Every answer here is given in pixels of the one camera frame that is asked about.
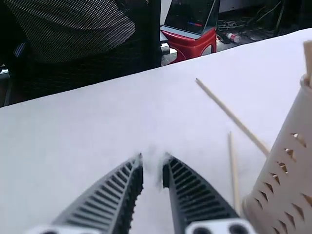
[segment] laptop screen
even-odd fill
[[[172,0],[165,25],[202,34],[213,4],[214,0]]]

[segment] red stool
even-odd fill
[[[187,38],[174,33],[162,31],[168,39],[170,48],[177,50],[177,57],[172,63],[193,59],[202,55],[204,50],[211,45],[211,52],[216,52],[215,28],[206,32],[198,39]]]

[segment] screw hole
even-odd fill
[[[231,234],[248,234],[249,233],[248,230],[240,224],[233,224],[232,226],[230,226],[229,230]]]
[[[193,234],[211,234],[211,232],[207,228],[196,228]]]

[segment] white table surface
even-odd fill
[[[305,73],[312,30],[0,109],[0,233],[50,223],[127,158],[143,153],[145,181],[131,233],[172,234],[168,190],[157,182],[165,152],[233,203],[227,134],[233,132],[241,196],[265,156],[199,88],[201,79],[272,147]]]

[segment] perforated holder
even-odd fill
[[[304,78],[243,209],[260,234],[312,233],[312,89]]]

